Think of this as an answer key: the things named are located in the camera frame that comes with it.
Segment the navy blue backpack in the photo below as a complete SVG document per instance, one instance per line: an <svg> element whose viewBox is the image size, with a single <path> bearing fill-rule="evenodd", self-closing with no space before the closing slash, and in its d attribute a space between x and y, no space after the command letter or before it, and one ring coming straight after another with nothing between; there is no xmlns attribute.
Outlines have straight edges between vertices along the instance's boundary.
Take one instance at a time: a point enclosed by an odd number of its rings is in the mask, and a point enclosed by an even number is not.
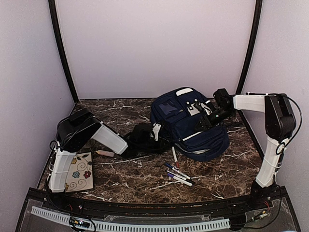
<svg viewBox="0 0 309 232"><path fill-rule="evenodd" d="M191 87L172 90L151 104L150 121L160 125L158 136L172 143L195 161L210 161L229 147L226 128L217 124L209 129L200 124L215 110L212 102Z"/></svg>

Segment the red capped white marker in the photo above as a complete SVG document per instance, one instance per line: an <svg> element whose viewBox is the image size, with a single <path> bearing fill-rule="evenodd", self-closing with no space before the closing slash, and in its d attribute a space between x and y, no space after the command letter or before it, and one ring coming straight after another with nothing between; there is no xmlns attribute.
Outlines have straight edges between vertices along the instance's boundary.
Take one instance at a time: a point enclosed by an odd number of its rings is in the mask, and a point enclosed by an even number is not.
<svg viewBox="0 0 309 232"><path fill-rule="evenodd" d="M179 169L179 163L178 163L178 159L177 159L177 156L176 156L176 151L175 151L175 148L172 147L172 154L173 154L173 157L174 157L174 162L175 162L175 166L177 169Z"/></svg>

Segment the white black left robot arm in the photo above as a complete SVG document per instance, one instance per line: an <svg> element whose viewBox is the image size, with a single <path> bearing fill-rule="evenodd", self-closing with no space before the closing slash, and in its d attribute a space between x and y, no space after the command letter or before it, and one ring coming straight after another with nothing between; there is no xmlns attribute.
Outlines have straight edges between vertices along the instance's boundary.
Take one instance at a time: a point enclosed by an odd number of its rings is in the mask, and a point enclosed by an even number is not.
<svg viewBox="0 0 309 232"><path fill-rule="evenodd" d="M60 193L65 191L65 181L73 157L84 145L95 140L122 158L132 158L141 152L162 153L171 147L171 142L161 138L161 125L140 123L132 132L121 136L95 117L88 109L82 109L61 120L53 150L56 152L48 188L52 194L49 203L58 211L68 207L68 199Z"/></svg>

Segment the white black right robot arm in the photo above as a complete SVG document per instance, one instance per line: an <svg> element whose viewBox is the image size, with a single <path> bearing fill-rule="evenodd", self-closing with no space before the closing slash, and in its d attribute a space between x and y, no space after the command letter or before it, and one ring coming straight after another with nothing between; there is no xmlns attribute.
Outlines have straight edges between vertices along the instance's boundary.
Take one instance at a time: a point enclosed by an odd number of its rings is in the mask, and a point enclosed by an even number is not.
<svg viewBox="0 0 309 232"><path fill-rule="evenodd" d="M235 94L229 95L225 89L214 93L218 108L206 109L206 105L195 102L193 107L202 116L196 124L196 131L206 131L233 115L235 111L253 111L265 115L267 148L260 171L255 179L259 189L265 189L275 183L277 172L282 166L284 152L288 144L298 133L301 124L296 122L291 107L293 100L286 94Z"/></svg>

